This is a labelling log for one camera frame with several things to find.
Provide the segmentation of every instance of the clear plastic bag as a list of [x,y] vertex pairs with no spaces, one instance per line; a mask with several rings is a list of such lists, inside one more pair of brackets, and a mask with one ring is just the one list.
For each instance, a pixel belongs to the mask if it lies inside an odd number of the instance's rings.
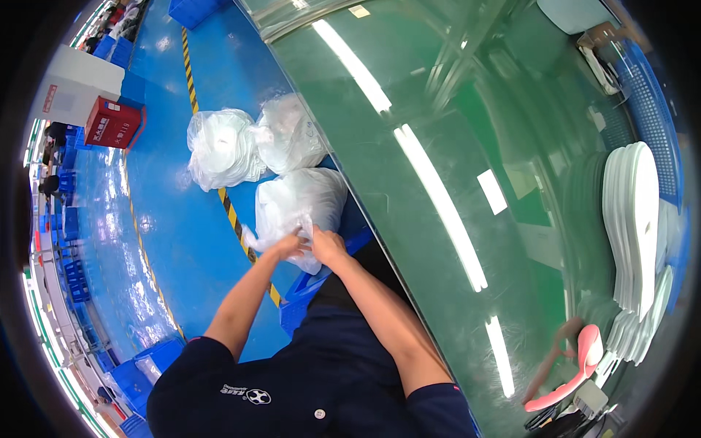
[[258,181],[266,166],[248,128],[251,116],[240,109],[199,111],[187,127],[192,151],[187,167],[204,191]]
[[316,167],[326,148],[297,94],[265,102],[260,119],[250,128],[263,162],[276,174]]
[[154,363],[154,360],[151,359],[151,356],[146,356],[142,357],[141,359],[137,359],[135,362],[136,367],[144,373],[146,378],[149,379],[149,382],[151,382],[152,385],[156,384],[156,381],[161,377],[161,370],[158,369],[156,364]]
[[[314,224],[325,231],[338,231],[347,196],[346,183],[332,169],[298,169],[266,181],[256,190],[258,238],[243,226],[245,242],[263,252],[298,226],[302,227],[299,235],[310,241]],[[309,251],[287,261],[311,275],[321,269],[321,263]]]

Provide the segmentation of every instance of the white pillar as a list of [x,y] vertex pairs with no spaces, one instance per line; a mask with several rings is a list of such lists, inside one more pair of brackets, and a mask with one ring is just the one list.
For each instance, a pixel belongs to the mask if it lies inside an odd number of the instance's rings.
[[84,126],[98,96],[119,99],[124,76],[122,67],[62,44],[36,92],[29,119]]

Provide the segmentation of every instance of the yellow and black hazard stripe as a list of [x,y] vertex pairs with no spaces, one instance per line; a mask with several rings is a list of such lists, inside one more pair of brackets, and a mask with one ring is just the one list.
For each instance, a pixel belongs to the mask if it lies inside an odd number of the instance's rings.
[[125,151],[122,151],[122,158],[124,160],[124,179],[127,181],[126,187],[127,187],[127,199],[129,200],[129,210],[131,211],[132,215],[132,220],[134,221],[134,231],[136,231],[136,237],[139,240],[139,248],[141,249],[141,253],[144,255],[144,263],[146,264],[146,267],[149,269],[149,275],[151,276],[151,279],[154,282],[154,287],[156,288],[156,291],[158,292],[158,296],[161,298],[161,301],[163,302],[163,306],[165,307],[165,311],[168,312],[168,316],[170,317],[170,320],[172,323],[175,325],[175,328],[177,329],[178,333],[180,333],[180,336],[187,342],[187,338],[182,332],[182,328],[180,327],[180,324],[175,322],[175,317],[173,316],[172,312],[170,311],[170,307],[168,307],[168,302],[165,300],[165,297],[163,296],[163,292],[161,291],[161,287],[158,286],[158,281],[156,281],[156,274],[154,274],[154,269],[151,267],[151,263],[149,262],[149,256],[146,254],[146,250],[144,248],[144,241],[141,239],[141,232],[139,231],[139,224],[137,223],[136,220],[136,214],[134,214],[134,202],[132,202],[131,199],[131,188],[129,185],[129,173],[127,171],[127,153]]
[[[226,192],[226,188],[222,187],[221,189],[218,189],[217,193],[219,194],[219,200],[222,202],[222,205],[224,206],[224,211],[226,211],[226,216],[229,218],[229,223],[233,227],[233,232],[236,233],[236,238],[238,239],[238,242],[241,244],[243,251],[246,253],[246,256],[248,257],[248,260],[252,264],[255,264],[258,261],[258,256],[256,255],[256,252],[253,250],[253,248],[248,247],[248,245],[246,245],[246,242],[243,239],[243,227],[241,226],[241,223],[238,221],[238,216],[236,216],[236,211],[233,209],[233,206],[231,205],[231,199],[229,199],[229,195]],[[273,283],[268,284],[267,291],[270,294],[270,298],[273,300],[275,305],[277,307],[280,307],[280,293],[275,288],[275,286],[273,286]]]
[[200,110],[195,96],[195,83],[192,80],[192,67],[190,66],[190,49],[187,46],[187,29],[182,28],[182,57],[185,60],[185,77],[187,78],[187,91],[190,94],[190,105],[192,114]]
[[[197,111],[199,111],[200,107],[197,104],[197,97],[195,95],[195,83],[192,79],[192,68],[190,66],[190,50],[187,46],[187,29],[185,29],[184,27],[182,28],[182,56],[183,60],[185,61],[185,77],[187,77],[187,89],[190,93],[190,105],[192,106],[192,114],[195,114]],[[218,189],[217,193],[219,194],[219,200],[224,206],[226,216],[229,218],[229,223],[231,223],[233,232],[236,234],[236,238],[241,244],[241,248],[243,248],[244,253],[246,253],[246,257],[248,257],[248,260],[251,262],[251,264],[255,264],[258,261],[258,256],[256,255],[256,252],[253,250],[253,248],[248,247],[246,245],[246,242],[243,240],[243,228],[241,226],[241,223],[238,221],[238,216],[236,215],[236,211],[233,209],[231,199],[229,199],[229,195],[226,192],[226,188],[222,187],[221,189]],[[267,291],[275,305],[277,307],[280,307],[280,293],[278,293],[278,290],[275,288],[275,286],[273,286],[273,283],[268,284]]]

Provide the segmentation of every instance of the epoxy floor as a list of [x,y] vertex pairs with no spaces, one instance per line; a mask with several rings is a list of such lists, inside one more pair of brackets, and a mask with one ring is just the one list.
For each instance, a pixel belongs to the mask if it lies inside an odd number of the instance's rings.
[[[96,147],[80,151],[76,164],[84,264],[121,360],[179,336],[179,328],[185,338],[200,336],[250,267],[217,192],[203,192],[186,169],[192,110],[182,28],[168,16],[168,4],[152,1],[130,68],[147,80],[143,133],[128,153]],[[235,5],[187,36],[200,111],[232,107],[257,118],[265,100],[291,91]],[[228,189],[238,217],[251,228],[257,184]],[[284,295],[299,273],[282,263],[273,284]],[[241,360],[270,357],[288,342],[278,309],[265,298]]]

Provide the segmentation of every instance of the red fire extinguisher box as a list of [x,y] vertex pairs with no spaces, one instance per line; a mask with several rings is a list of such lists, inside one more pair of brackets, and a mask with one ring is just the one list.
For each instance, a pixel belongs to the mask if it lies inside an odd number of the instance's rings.
[[141,111],[98,97],[86,123],[86,143],[126,149],[141,123]]

